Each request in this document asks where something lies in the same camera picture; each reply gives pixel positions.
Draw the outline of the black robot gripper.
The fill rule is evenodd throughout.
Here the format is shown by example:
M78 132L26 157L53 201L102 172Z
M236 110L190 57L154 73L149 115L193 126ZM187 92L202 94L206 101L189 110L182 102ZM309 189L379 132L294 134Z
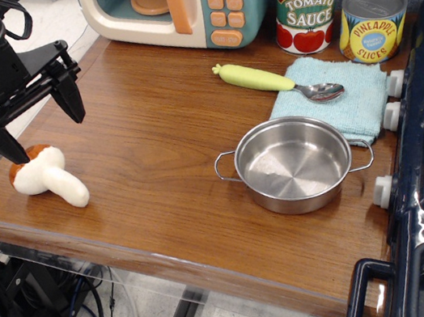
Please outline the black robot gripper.
M0 155L20 165L30 158L7 131L7 124L46 95L51 95L75 123L81 124L86 112L76 84L79 67L64 40L17 53L7 35L0 23Z

